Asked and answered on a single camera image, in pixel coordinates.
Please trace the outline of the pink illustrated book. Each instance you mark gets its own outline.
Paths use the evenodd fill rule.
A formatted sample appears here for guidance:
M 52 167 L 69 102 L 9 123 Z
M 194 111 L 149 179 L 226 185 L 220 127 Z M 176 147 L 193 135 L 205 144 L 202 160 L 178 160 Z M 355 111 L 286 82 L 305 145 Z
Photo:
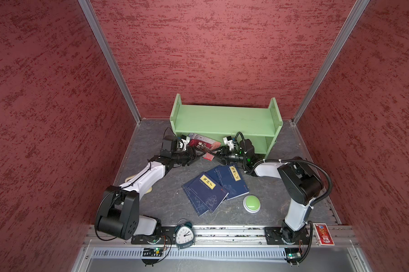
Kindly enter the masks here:
M 188 145 L 194 147 L 196 150 L 202 153 L 207 150 L 214 151 L 217 148 L 221 147 L 220 142 L 197 133 L 189 133 L 188 137 L 190 138 L 190 142 Z

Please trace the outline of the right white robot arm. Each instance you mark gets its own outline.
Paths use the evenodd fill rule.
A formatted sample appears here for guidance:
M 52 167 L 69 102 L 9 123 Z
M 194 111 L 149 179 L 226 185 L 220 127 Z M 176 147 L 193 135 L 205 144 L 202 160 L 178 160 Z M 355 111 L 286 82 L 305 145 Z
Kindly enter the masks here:
M 244 152 L 230 151 L 226 147 L 214 150 L 223 165 L 241 163 L 245 174 L 255 177 L 273 177 L 283 181 L 291 198 L 288 213 L 282 222 L 280 235 L 285 244 L 301 239 L 314 206 L 330 194 L 333 183 L 319 165 L 300 157 L 292 159 L 259 159 Z

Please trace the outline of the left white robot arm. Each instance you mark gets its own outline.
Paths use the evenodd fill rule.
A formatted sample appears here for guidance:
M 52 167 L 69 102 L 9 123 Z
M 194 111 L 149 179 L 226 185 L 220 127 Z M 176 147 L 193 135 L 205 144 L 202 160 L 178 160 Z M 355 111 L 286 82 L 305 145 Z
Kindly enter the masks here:
M 129 240 L 133 236 L 149 236 L 155 240 L 161 237 L 161 223 L 158 219 L 140 214 L 140 201 L 153 185 L 161 180 L 174 166 L 189 166 L 204 156 L 195 148 L 185 151 L 162 151 L 153 156 L 145 168 L 119 186 L 111 185 L 104 194 L 96 213 L 95 234 L 99 233 Z

